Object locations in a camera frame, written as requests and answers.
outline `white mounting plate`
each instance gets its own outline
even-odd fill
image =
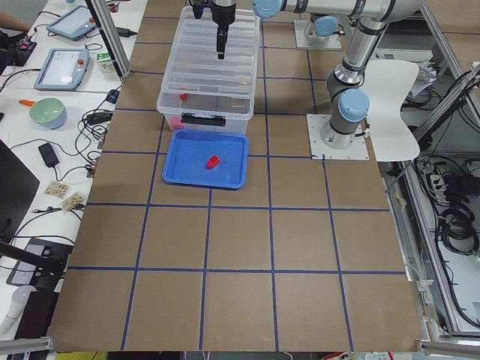
[[[363,136],[356,137],[352,145],[344,150],[337,150],[326,145],[320,137],[320,129],[323,124],[328,122],[331,115],[328,114],[307,114],[308,136],[310,137],[310,150],[313,159],[322,160],[369,160],[365,138]],[[360,134],[362,128],[360,125],[356,133]]]
[[[295,39],[297,41],[297,47],[299,49],[310,50],[341,50],[342,45],[338,39],[338,35],[331,35],[325,41],[319,41],[311,43],[305,37],[305,29],[307,28],[310,20],[295,20],[293,27],[295,28]]]

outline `orange object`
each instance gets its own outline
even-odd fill
[[[22,99],[22,100],[18,100],[18,102],[22,105],[25,105],[27,107],[33,107],[33,104],[35,104],[37,101],[31,101],[31,100],[25,100],[25,99]]]
[[[212,155],[205,165],[207,169],[214,169],[220,163],[220,158],[217,155]]]

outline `container handle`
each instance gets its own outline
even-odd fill
[[[189,112],[181,114],[182,124],[208,125],[208,126],[225,126],[227,120],[225,116],[215,115],[211,118],[203,118],[202,116],[195,116]]]

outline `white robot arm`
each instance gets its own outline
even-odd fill
[[[334,113],[322,129],[322,139],[334,149],[345,149],[367,115],[370,102],[358,89],[367,63],[388,23],[405,19],[420,8],[422,0],[251,0],[258,17],[268,19],[281,11],[347,15],[358,19],[357,29],[343,61],[330,73],[328,92]],[[236,0],[193,0],[193,7],[211,8],[218,24],[217,51],[224,56],[228,25],[235,21]]]

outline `blue joint cap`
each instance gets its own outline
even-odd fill
[[[268,19],[280,13],[284,0],[251,0],[251,3],[258,17]]]
[[[344,91],[338,100],[338,110],[348,122],[360,122],[370,108],[368,96],[357,88]]]
[[[322,16],[315,20],[313,29],[318,36],[330,36],[337,31],[338,20],[335,16]]]

